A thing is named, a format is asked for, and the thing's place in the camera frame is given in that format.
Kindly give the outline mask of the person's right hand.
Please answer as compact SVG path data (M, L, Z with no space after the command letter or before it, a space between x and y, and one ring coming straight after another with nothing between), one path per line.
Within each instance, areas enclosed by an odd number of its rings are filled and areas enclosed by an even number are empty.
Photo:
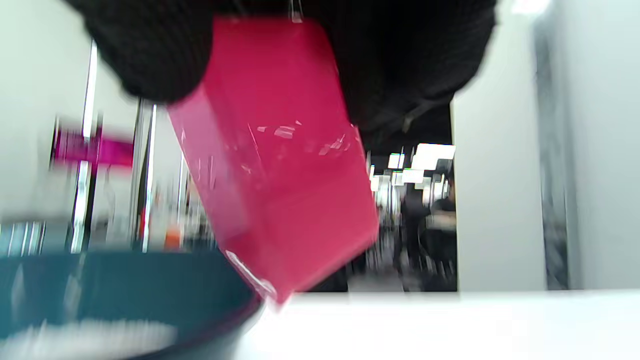
M67 0L131 96L172 104L204 77L215 17L289 19L301 10L333 46L349 116L386 132L450 102L477 74L496 0Z

